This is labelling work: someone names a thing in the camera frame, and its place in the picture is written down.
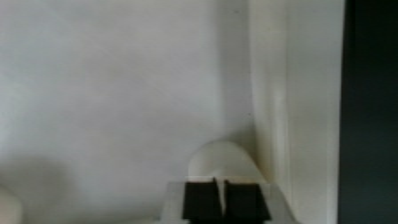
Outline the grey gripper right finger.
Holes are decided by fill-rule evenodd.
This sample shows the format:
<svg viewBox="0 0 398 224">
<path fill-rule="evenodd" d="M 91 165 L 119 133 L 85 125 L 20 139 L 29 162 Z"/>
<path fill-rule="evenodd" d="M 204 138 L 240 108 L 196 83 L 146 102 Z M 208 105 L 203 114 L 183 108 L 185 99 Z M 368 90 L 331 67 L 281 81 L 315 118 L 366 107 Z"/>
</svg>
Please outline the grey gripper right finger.
<svg viewBox="0 0 398 224">
<path fill-rule="evenodd" d="M 226 224 L 265 224 L 272 220 L 265 196 L 256 183 L 224 182 Z"/>
</svg>

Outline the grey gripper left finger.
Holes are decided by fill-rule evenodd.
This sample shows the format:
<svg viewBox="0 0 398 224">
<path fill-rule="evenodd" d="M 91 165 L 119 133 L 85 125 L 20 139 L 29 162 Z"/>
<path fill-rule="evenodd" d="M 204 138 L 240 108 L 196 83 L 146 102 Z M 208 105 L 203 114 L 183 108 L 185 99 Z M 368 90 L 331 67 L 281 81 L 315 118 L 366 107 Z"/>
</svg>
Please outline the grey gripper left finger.
<svg viewBox="0 0 398 224">
<path fill-rule="evenodd" d="M 217 181 L 187 182 L 181 218 L 188 224 L 220 224 L 224 220 Z"/>
</svg>

